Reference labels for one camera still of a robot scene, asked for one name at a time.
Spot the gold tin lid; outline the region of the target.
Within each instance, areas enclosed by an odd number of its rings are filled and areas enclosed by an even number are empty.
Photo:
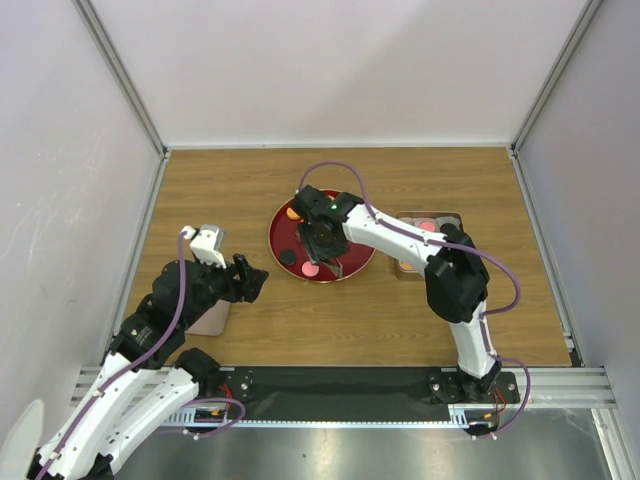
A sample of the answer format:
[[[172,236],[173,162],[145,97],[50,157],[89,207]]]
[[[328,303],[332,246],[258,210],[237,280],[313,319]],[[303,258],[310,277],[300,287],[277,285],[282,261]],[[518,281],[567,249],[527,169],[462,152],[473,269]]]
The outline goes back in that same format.
[[[187,329],[187,333],[210,337],[220,336],[225,330],[230,306],[231,304],[227,301],[218,301]]]

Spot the pink cookie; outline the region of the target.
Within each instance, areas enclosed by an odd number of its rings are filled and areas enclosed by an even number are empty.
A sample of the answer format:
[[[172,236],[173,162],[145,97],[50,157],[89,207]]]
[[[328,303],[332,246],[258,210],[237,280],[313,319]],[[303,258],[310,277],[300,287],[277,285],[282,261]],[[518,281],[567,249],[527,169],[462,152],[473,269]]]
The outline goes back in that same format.
[[[318,265],[307,261],[302,264],[301,271],[304,276],[313,278],[318,275],[320,268]]]
[[[433,219],[425,219],[419,224],[419,228],[428,232],[439,231],[439,226]]]

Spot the steel serving tongs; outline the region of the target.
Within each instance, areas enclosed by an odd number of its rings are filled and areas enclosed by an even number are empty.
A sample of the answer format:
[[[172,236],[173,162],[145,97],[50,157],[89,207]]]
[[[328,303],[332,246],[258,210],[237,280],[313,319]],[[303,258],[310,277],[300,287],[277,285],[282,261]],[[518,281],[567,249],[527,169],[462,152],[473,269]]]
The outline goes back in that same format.
[[[345,268],[337,258],[324,261],[312,260],[311,264],[317,268],[317,274],[314,279],[319,282],[334,282],[342,280],[346,276]]]

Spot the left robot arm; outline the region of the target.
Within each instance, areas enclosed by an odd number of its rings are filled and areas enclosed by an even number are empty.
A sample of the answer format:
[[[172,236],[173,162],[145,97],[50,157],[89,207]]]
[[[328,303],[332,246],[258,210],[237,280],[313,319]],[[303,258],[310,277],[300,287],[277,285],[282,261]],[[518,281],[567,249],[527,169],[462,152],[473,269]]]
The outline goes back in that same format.
[[[185,342],[187,330],[217,303],[254,302],[268,272],[236,254],[231,265],[179,258],[123,321],[101,370],[64,426],[39,447],[29,479],[110,479],[170,415],[193,400],[216,401],[220,365],[186,350],[142,400],[135,396]]]

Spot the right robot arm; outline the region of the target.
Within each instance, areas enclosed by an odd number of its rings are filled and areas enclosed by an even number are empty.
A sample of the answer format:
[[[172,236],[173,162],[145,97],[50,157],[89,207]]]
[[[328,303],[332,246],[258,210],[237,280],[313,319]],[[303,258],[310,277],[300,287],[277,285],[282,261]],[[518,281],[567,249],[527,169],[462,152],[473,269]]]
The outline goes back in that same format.
[[[335,199],[307,185],[291,208],[302,219],[298,236],[314,263],[330,264],[352,245],[364,245],[409,264],[425,281],[430,309],[448,322],[457,348],[462,394],[482,402],[497,386],[501,363],[494,357],[481,318],[487,311],[489,274],[471,238],[450,227],[428,232],[393,218],[343,192]]]

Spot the round red tray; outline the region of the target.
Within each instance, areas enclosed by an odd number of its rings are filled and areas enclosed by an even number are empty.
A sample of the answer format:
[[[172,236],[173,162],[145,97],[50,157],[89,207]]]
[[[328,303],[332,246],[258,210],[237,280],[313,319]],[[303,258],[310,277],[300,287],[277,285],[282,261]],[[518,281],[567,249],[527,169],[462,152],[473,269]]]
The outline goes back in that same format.
[[[305,254],[303,245],[300,243],[297,236],[297,226],[302,219],[298,221],[290,220],[286,215],[288,208],[292,209],[293,200],[288,200],[283,206],[281,206],[274,214],[269,229],[268,229],[268,244],[269,249],[277,261],[277,263],[290,275],[296,277],[299,280],[311,281],[315,283],[333,283],[333,282],[319,282],[313,278],[306,277],[302,274],[301,266],[304,262],[308,261],[308,257]],[[353,243],[348,241],[349,251],[343,258],[344,268],[346,276],[342,280],[346,280],[352,277],[359,271],[361,271],[371,261],[374,256],[375,249],[366,245]],[[292,249],[296,252],[297,261],[294,265],[284,266],[278,259],[279,253],[285,249]]]

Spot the black sandwich cookie left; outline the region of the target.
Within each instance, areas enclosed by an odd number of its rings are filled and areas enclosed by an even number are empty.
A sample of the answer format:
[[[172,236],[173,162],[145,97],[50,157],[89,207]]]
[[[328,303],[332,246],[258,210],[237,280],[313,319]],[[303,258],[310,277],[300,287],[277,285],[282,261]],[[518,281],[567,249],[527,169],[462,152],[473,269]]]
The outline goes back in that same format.
[[[279,261],[284,266],[294,265],[297,261],[296,252],[292,249],[285,249],[279,253],[278,256]]]

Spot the orange sandwich biscuit left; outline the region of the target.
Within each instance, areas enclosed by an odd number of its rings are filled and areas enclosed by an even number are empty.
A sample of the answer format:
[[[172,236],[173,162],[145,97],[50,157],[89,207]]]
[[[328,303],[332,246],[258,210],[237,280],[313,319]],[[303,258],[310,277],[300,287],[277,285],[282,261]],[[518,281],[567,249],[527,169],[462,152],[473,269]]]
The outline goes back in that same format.
[[[297,214],[297,213],[296,213],[293,209],[291,209],[291,208],[288,208],[288,209],[286,210],[286,215],[287,215],[287,217],[288,217],[290,220],[293,220],[293,221],[298,221],[298,220],[300,220],[300,219],[301,219],[300,215],[299,215],[299,214]]]

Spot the gold cookie tin box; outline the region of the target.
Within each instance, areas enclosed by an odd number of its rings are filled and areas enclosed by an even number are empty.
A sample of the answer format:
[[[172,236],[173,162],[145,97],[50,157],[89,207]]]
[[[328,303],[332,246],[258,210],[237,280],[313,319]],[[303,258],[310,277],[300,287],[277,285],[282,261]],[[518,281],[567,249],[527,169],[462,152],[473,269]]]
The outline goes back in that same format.
[[[444,226],[453,226],[456,229],[463,229],[462,217],[455,212],[438,211],[401,211],[396,217],[421,230],[441,233]],[[402,281],[418,281],[419,273],[407,262],[395,260],[394,272],[396,277]]]

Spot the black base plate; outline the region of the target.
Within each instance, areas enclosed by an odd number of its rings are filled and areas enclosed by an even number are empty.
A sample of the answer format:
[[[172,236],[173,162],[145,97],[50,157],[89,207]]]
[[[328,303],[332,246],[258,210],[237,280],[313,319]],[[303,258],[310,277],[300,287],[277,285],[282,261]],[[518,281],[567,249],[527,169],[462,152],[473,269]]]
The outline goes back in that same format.
[[[503,371],[481,394],[454,367],[236,366],[222,384],[254,419],[416,419],[434,405],[517,406],[515,375]]]

